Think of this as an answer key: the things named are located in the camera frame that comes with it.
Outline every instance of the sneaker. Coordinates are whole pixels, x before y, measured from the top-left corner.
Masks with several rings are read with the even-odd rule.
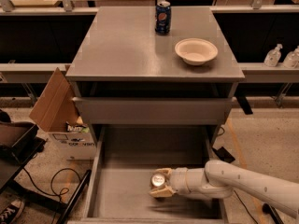
[[[19,199],[13,201],[2,213],[0,213],[0,223],[13,223],[24,209],[25,202]]]

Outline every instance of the open drawer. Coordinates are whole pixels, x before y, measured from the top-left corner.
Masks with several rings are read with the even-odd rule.
[[[149,195],[153,171],[204,167],[210,147],[203,126],[106,126],[88,189],[84,218],[69,223],[223,223],[218,200]]]
[[[231,98],[74,98],[83,120],[100,124],[223,124]]]

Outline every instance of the blue can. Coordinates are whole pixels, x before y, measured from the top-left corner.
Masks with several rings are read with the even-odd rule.
[[[170,31],[171,7],[167,1],[159,2],[156,6],[156,27],[155,31],[159,35],[166,35]]]

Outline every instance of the brown cardboard flap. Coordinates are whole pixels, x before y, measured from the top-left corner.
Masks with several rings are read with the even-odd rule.
[[[45,132],[65,132],[65,124],[78,118],[73,97],[71,85],[57,68],[29,117]]]

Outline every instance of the can top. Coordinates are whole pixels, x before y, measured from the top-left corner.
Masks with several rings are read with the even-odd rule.
[[[167,2],[167,1],[161,1],[158,6],[160,7],[169,7],[170,6],[170,3]]]
[[[165,183],[165,176],[163,174],[154,174],[151,178],[151,184],[155,187],[160,187]]]

